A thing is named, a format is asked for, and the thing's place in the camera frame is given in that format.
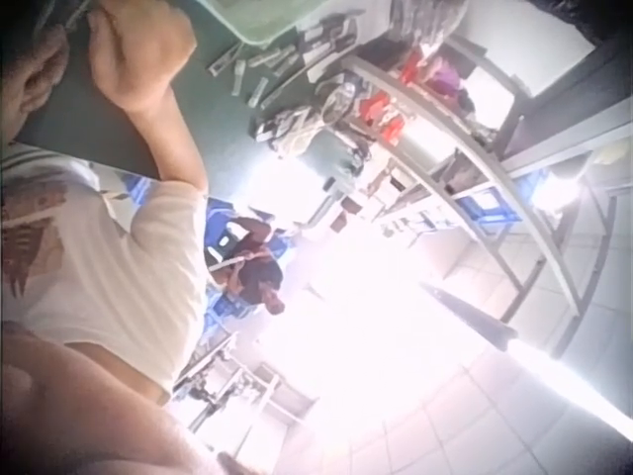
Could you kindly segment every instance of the blue crate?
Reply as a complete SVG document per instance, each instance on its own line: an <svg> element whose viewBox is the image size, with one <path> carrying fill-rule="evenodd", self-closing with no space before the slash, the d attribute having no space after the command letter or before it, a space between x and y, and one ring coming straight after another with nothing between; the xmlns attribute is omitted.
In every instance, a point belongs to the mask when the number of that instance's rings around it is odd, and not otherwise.
<svg viewBox="0 0 633 475"><path fill-rule="evenodd" d="M537 170L514 180L518 194L524 202L531 202L538 186L547 178L548 171ZM487 201L492 206L483 207L481 203ZM505 202L496 188L490 188L473 196L457 200L471 220L480 225L518 223L521 218Z"/></svg>

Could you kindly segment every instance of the white object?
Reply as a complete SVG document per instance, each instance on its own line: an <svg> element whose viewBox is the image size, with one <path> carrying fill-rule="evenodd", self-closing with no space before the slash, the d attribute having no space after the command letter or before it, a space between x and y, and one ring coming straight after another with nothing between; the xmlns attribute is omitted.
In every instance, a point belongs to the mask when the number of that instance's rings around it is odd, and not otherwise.
<svg viewBox="0 0 633 475"><path fill-rule="evenodd" d="M3 166L23 150L42 158L11 170L29 178L14 193L3 176L3 251L35 252L3 268L3 318L58 344L103 346L168 396L203 330L206 197L157 182L127 233L86 162L19 145Z"/></svg>
<svg viewBox="0 0 633 475"><path fill-rule="evenodd" d="M235 62L235 79L233 80L233 90L230 92L231 96L239 96L241 83L244 79L244 72L246 72L246 61L244 59L238 59Z"/></svg>
<svg viewBox="0 0 633 475"><path fill-rule="evenodd" d="M270 80L267 77L262 77L259 80L259 84L257 84L253 95L250 96L250 99L248 100L248 107L250 107L251 109L257 107L257 104L259 104L259 100L261 99L261 96L264 93L264 89L266 89L268 82L270 82Z"/></svg>

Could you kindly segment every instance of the green table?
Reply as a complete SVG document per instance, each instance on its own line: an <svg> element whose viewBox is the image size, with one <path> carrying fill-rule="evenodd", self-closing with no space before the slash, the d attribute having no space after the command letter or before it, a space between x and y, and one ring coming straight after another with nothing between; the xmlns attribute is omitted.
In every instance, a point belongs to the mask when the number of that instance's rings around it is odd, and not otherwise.
<svg viewBox="0 0 633 475"><path fill-rule="evenodd" d="M266 144L251 137L253 119L259 110L246 106L259 77L269 74L265 67L248 69L242 97L230 95L232 73L227 69L214 78L207 66L234 45L236 37L203 6L194 0L180 0L178 6L189 14L196 31L198 48L177 77L174 89L192 134L200 148L209 173L214 197L249 200L246 183L263 160L278 159ZM296 32L278 40L288 44ZM93 160L126 171L155 177L148 150L128 120L108 103L90 78L87 60L88 28L85 22L71 36L71 58L63 81L57 86L44 108L29 120L18 139L42 148ZM287 105L301 104L313 86L307 78L297 80L286 94L266 113ZM342 143L328 132L320 133L309 151L299 158L322 176L349 186L341 172L348 162ZM280 210L263 210L277 214Z"/></svg>

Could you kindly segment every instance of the white tile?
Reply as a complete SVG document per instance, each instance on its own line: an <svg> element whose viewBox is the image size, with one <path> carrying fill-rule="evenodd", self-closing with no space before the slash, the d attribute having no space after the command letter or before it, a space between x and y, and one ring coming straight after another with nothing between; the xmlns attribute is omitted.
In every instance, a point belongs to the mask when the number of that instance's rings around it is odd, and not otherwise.
<svg viewBox="0 0 633 475"><path fill-rule="evenodd" d="M513 358L495 348L486 351L470 368L471 377L493 401L512 387L521 372Z"/></svg>
<svg viewBox="0 0 633 475"><path fill-rule="evenodd" d="M385 436L385 428L382 421L371 422L362 427L357 427L350 435L352 451L360 450L378 437L383 436Z"/></svg>
<svg viewBox="0 0 633 475"><path fill-rule="evenodd" d="M426 407L441 440L449 440L491 407L486 395L468 376L457 378Z"/></svg>
<svg viewBox="0 0 633 475"><path fill-rule="evenodd" d="M622 249L611 249L604 262L592 301L609 309L630 312L631 267L633 254Z"/></svg>
<svg viewBox="0 0 633 475"><path fill-rule="evenodd" d="M545 470L556 475L626 473L622 468L630 462L630 450L623 436L576 409L567 411L533 448Z"/></svg>
<svg viewBox="0 0 633 475"><path fill-rule="evenodd" d="M503 281L503 277L500 275L491 274L483 270L477 272L471 284L472 288L471 292L469 292L471 300L469 303L476 307L482 307L493 295L501 281Z"/></svg>
<svg viewBox="0 0 633 475"><path fill-rule="evenodd" d="M569 247L564 253L565 263L572 274L572 279L579 293L582 295L591 276L591 271L597 258L597 248L595 247ZM537 287L562 292L561 285L554 275L552 266L547 263L536 280Z"/></svg>
<svg viewBox="0 0 633 475"><path fill-rule="evenodd" d="M630 315L617 315L611 339L589 381L620 411L633 417L633 332Z"/></svg>
<svg viewBox="0 0 633 475"><path fill-rule="evenodd" d="M352 475L388 475L391 473L387 440L380 437L352 454Z"/></svg>
<svg viewBox="0 0 633 475"><path fill-rule="evenodd" d="M446 455L440 450L424 455L411 465L403 468L394 475L451 475Z"/></svg>
<svg viewBox="0 0 633 475"><path fill-rule="evenodd" d="M346 436L330 435L323 441L323 464L330 465L341 458L349 458L351 444Z"/></svg>
<svg viewBox="0 0 633 475"><path fill-rule="evenodd" d="M578 218L574 223L574 233L575 234L590 234L595 233L596 230L599 230L602 227L602 223L600 221L600 216L597 212L597 209L593 205L593 202L589 198L588 194L583 195L583 200L581 202L581 209L578 214Z"/></svg>
<svg viewBox="0 0 633 475"><path fill-rule="evenodd" d="M523 374L497 404L497 410L527 443L542 436L566 409L558 394L529 374Z"/></svg>
<svg viewBox="0 0 633 475"><path fill-rule="evenodd" d="M344 457L333 463L323 465L321 473L323 475L349 475L351 473L351 466L351 458Z"/></svg>
<svg viewBox="0 0 633 475"><path fill-rule="evenodd" d="M501 254L501 257L503 257L508 263L511 263L518 256L518 252L521 246L522 242L513 242L506 240L503 242L498 251Z"/></svg>
<svg viewBox="0 0 633 475"><path fill-rule="evenodd" d="M510 321L523 341L544 344L567 310L563 294L532 288Z"/></svg>
<svg viewBox="0 0 633 475"><path fill-rule="evenodd" d="M534 242L526 242L519 247L516 257L510 262L510 267L521 282L530 275L540 256L541 251Z"/></svg>
<svg viewBox="0 0 633 475"><path fill-rule="evenodd" d="M415 462L424 454L439 448L439 441L424 411L387 432L387 446L393 471Z"/></svg>
<svg viewBox="0 0 633 475"><path fill-rule="evenodd" d="M478 243L473 242L468 246L460 264L479 270L484 267L487 259L488 254L484 249Z"/></svg>
<svg viewBox="0 0 633 475"><path fill-rule="evenodd" d="M281 456L275 466L276 474L309 475L321 468L321 456L316 451L296 453L292 457Z"/></svg>
<svg viewBox="0 0 633 475"><path fill-rule="evenodd" d="M502 467L495 475L547 475L539 466L534 456L528 452L516 457Z"/></svg>
<svg viewBox="0 0 633 475"><path fill-rule="evenodd" d="M495 471L523 450L497 411L489 411L445 447L454 475Z"/></svg>
<svg viewBox="0 0 633 475"><path fill-rule="evenodd" d="M518 291L507 278L502 278L496 286L493 294L482 306L482 310L500 319L512 301L516 298Z"/></svg>
<svg viewBox="0 0 633 475"><path fill-rule="evenodd" d="M406 423L413 418L422 407L423 404L421 401L409 400L405 406L399 406L396 410L392 410L385 419L385 431L389 432Z"/></svg>
<svg viewBox="0 0 633 475"><path fill-rule="evenodd" d="M283 455L292 455L303 452L311 445L317 443L317 436L312 430L296 425L288 430L284 446L282 448Z"/></svg>
<svg viewBox="0 0 633 475"><path fill-rule="evenodd" d="M473 278L477 275L475 269L470 267L457 266L442 283L442 287L447 292L459 296L460 299L469 300Z"/></svg>
<svg viewBox="0 0 633 475"><path fill-rule="evenodd" d="M615 312L609 309L589 305L581 325L561 357L562 361L581 374L592 371L609 345L616 318Z"/></svg>
<svg viewBox="0 0 633 475"><path fill-rule="evenodd" d="M572 233L567 240L568 247L598 247L602 238L602 229L597 228L589 234Z"/></svg>

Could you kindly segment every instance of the bright light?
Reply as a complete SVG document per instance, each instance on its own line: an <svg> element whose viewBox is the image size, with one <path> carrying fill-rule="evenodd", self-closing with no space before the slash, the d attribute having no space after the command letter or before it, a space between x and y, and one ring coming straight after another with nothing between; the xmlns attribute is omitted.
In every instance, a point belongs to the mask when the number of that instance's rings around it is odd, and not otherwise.
<svg viewBox="0 0 633 475"><path fill-rule="evenodd" d="M486 349L421 291L422 259L380 230L350 223L320 262L311 283L326 304L289 302L260 341L290 384L318 396L311 426L324 438L419 406Z"/></svg>
<svg viewBox="0 0 633 475"><path fill-rule="evenodd" d="M532 204L548 213L557 213L576 200L581 187L576 180L563 180L550 175L532 196Z"/></svg>
<svg viewBox="0 0 633 475"><path fill-rule="evenodd" d="M510 341L507 352L565 399L600 418L633 441L633 420L568 367L518 339Z"/></svg>

